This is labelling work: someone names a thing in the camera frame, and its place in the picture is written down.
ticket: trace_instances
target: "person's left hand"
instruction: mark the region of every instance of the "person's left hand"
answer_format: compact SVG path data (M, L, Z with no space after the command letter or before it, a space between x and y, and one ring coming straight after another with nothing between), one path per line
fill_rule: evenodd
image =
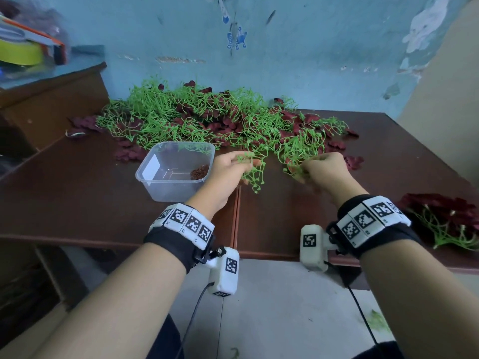
M213 215L226 205L228 197L237 187L242 175L250 171L253 165L261 164L261 160L258 159L238 162L238 156L248 155L252 154L248 151L232 151L215 157L205 184L185 204L211 220Z

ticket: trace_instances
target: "blue wall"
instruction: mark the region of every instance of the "blue wall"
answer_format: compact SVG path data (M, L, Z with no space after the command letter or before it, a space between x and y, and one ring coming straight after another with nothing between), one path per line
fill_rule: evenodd
M396 118L467 0L225 0L228 24L216 0L47 1L73 45L105 45L112 98L157 75ZM233 34L247 31L246 48L228 49L231 22Z

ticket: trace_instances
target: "hand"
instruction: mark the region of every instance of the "hand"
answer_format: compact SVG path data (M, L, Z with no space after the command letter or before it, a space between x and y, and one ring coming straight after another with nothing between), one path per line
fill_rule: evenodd
M338 208L349 199L368 193L351 176L339 152L314 156L303 161L301 168L308 173L308 180L331 194Z
M238 186L244 173L253 165L261 163L258 159L247 159L238 162L238 156L248 156L248 151L232 151L215 157L210 174L201 189L185 204L192 206L207 219L223 208L228 197Z

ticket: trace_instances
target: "black wristband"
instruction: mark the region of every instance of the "black wristband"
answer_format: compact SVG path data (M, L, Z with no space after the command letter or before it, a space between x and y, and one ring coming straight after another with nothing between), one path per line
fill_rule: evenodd
M363 201L367 199L371 199L373 197L374 195L365 194L365 195L358 195L354 198L349 199L339 208L338 220L341 220L343 217L345 217L349 211L354 209ZM358 259L361 257L361 255L364 252L367 252L370 249L382 246L386 243L390 243L393 241L410 239L421 244L421 241L419 237L416 235L416 233L404 223L396 223L391 226L385 227L379 233L369 237L369 239L365 241L359 247L353 247L350 244L348 238L346 238L346 236L336 226L336 222L328 225L326 232L331 237L331 241L339 247L341 253L343 254L350 253L351 255L353 255L354 257Z
M199 249L178 232L156 227L146 235L143 243L154 243L165 248L183 263L186 274L196 265L195 255Z

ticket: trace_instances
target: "forearm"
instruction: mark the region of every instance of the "forearm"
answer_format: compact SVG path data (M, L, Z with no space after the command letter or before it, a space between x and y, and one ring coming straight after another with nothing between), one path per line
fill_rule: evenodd
M361 267L406 357L479 357L479 299L418 243L374 248Z
M185 274L170 252L144 244L68 315L33 358L145 358Z

